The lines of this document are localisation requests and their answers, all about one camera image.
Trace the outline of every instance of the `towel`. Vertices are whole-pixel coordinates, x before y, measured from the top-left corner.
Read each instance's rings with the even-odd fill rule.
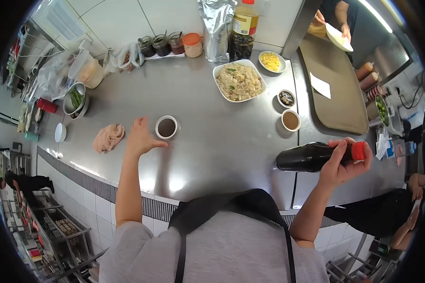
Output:
[[[110,151],[125,135],[125,127],[111,124],[101,129],[93,141],[93,148],[97,153],[105,150]]]

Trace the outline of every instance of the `egg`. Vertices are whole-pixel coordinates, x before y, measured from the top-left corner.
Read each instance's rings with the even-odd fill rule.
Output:
[[[280,60],[273,52],[266,52],[261,54],[260,60],[266,68],[272,71],[278,71],[280,66]]]

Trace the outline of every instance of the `apron strap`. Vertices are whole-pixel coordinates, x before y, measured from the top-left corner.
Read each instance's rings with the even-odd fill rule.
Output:
[[[215,196],[204,196],[187,203],[180,202],[170,219],[169,227],[178,229],[181,235],[178,264],[176,268],[175,283],[183,283],[184,267],[186,262],[186,235],[200,227],[218,211],[230,202],[233,202],[243,210],[257,212],[266,219],[283,227],[286,238],[286,246],[289,261],[289,275],[291,283],[296,283],[293,247],[288,225],[279,213],[272,197],[261,189],[252,189],[238,193],[226,193]]]

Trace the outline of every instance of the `stainless steel counter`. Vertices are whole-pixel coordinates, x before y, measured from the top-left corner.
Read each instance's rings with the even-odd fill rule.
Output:
[[[286,61],[285,72],[273,74],[259,65],[258,54],[253,52],[251,61],[267,89],[255,99],[226,101],[212,75],[218,64],[204,57],[150,60],[139,70],[110,74],[97,88],[89,90],[91,103],[85,116],[74,121],[64,116],[68,130],[64,142],[57,144],[53,138],[62,117],[58,111],[46,115],[38,145],[66,163],[119,182],[126,136],[112,151],[97,154],[91,144],[99,130],[115,123],[129,131],[135,117],[148,115],[149,130],[155,136],[156,121],[172,115],[179,128],[168,141],[169,147],[151,150],[140,160],[143,191],[187,201],[211,192],[258,187],[272,195],[280,210],[292,205],[299,208],[315,186],[318,174],[299,173],[296,178],[295,173],[276,169],[274,161],[280,151],[348,135],[374,146],[373,137],[356,137],[320,124],[310,110],[311,93],[307,92],[298,55],[292,62]],[[302,125],[296,133],[286,131],[280,121],[284,108],[276,95],[283,89],[297,92],[298,104],[293,109],[299,109]],[[402,183],[404,164],[394,168],[392,162],[374,161],[369,173],[338,188],[329,204],[362,200],[382,193],[395,181]]]
[[[376,154],[376,133],[374,130],[369,129],[367,134],[356,135],[354,133],[329,129],[318,120],[313,106],[310,83],[306,83],[306,78],[308,79],[308,77],[304,73],[305,65],[299,50],[291,63],[295,74],[298,113],[302,123],[298,131],[299,144],[314,141],[327,143],[330,139],[342,139],[349,136],[357,141],[365,140],[372,148],[373,153]],[[401,187],[404,184],[405,167],[404,158],[398,167],[394,158],[384,158],[379,161],[374,157],[370,171],[338,187],[332,194],[328,205],[332,206],[360,201],[384,194],[390,189]],[[302,207],[310,192],[315,187],[318,178],[319,173],[298,173],[293,200],[294,209]]]

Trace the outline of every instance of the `person's right hand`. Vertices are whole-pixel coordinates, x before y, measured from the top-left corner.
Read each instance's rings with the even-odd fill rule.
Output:
[[[326,24],[326,20],[324,19],[323,14],[319,10],[316,12],[312,24],[318,27]]]
[[[345,183],[362,173],[370,170],[373,153],[367,143],[364,146],[365,159],[363,162],[351,163],[343,166],[340,161],[346,151],[347,144],[354,144],[356,141],[350,137],[345,139],[330,140],[328,145],[335,147],[329,161],[326,162],[319,172],[318,184],[330,189]]]
[[[126,143],[125,157],[139,158],[153,148],[168,146],[166,142],[153,139],[148,132],[148,117],[138,117],[130,129]]]
[[[411,212],[411,215],[408,217],[408,221],[406,221],[406,224],[409,227],[409,230],[414,229],[414,226],[416,226],[417,218],[419,217],[419,206],[416,206],[414,210]]]

